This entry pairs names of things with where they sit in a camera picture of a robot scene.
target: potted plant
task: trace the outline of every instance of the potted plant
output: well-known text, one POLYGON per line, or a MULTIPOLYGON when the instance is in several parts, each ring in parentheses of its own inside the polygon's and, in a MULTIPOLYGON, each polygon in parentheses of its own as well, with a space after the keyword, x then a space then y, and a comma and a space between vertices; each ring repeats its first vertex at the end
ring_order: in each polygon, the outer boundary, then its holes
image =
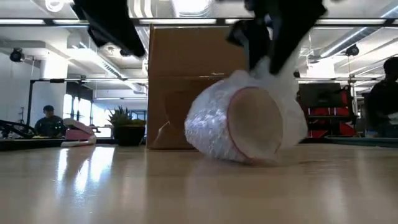
POLYGON ((113 138, 120 146, 138 146, 145 135, 146 121, 130 119, 128 112, 127 108, 119 106, 111 112, 108 121, 113 125, 113 138))

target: cardboard box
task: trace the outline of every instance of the cardboard box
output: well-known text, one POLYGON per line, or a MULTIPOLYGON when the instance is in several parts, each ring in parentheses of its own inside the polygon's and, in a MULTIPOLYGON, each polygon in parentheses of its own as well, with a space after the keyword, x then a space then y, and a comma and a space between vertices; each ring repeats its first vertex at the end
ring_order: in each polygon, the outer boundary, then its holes
POLYGON ((192 101, 208 86, 245 69, 243 49, 228 28, 151 29, 147 147, 191 149, 184 121, 192 101))

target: plant pot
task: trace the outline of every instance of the plant pot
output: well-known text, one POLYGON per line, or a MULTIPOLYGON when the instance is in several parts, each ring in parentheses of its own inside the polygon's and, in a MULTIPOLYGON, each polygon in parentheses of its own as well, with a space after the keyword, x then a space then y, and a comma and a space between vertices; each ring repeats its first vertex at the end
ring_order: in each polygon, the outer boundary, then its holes
POLYGON ((143 126, 120 126, 114 128, 113 137, 120 146, 139 146, 145 135, 143 126))

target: ceiling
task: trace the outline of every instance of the ceiling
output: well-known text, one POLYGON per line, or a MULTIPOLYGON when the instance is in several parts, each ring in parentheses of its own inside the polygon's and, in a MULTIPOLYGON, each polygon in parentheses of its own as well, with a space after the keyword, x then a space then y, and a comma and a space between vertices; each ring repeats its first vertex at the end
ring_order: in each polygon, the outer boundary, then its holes
MULTIPOLYGON (((330 0, 325 1, 329 12, 327 17, 381 17, 386 11, 398 6, 394 0, 345 0, 335 4, 330 0)), ((248 12, 243 9, 240 2, 216 3, 214 0, 195 0, 187 4, 185 0, 129 0, 129 7, 132 17, 247 17, 248 12)), ((64 5, 58 12, 50 12, 45 5, 45 0, 0 0, 0 17, 26 17, 26 18, 76 18, 76 15, 64 5)), ((298 60, 297 68, 302 76, 308 76, 308 67, 312 66, 307 56, 315 54, 317 50, 322 51, 332 47, 344 40, 347 36, 355 33, 359 28, 316 28, 303 40, 302 54, 298 60)), ((148 47, 148 28, 138 28, 140 37, 148 47)), ((84 29, 65 29, 51 27, 0 27, 0 40, 39 40, 58 49, 65 60, 69 60, 68 73, 70 76, 86 75, 87 77, 109 77, 109 72, 99 63, 101 58, 120 70, 126 77, 142 77, 143 61, 135 57, 122 57, 119 49, 114 45, 107 45, 101 49, 91 48, 99 58, 79 57, 79 52, 68 47, 70 34, 78 32, 84 36, 84 29)), ((348 74, 367 75, 379 77, 383 75, 380 65, 384 58, 398 54, 398 45, 392 41, 398 38, 398 29, 380 29, 372 35, 363 38, 358 42, 360 54, 356 57, 334 55, 329 58, 333 62, 337 77, 348 77, 348 74)), ((368 82, 362 87, 371 86, 368 82)), ((128 89, 129 87, 120 83, 97 84, 97 89, 128 89)))

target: desk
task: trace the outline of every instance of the desk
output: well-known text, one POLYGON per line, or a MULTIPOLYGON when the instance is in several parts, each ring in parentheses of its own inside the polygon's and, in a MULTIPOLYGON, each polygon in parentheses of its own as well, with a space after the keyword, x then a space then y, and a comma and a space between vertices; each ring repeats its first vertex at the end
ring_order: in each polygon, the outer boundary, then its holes
POLYGON ((326 144, 278 167, 114 146, 0 152, 2 223, 396 223, 398 150, 326 144))

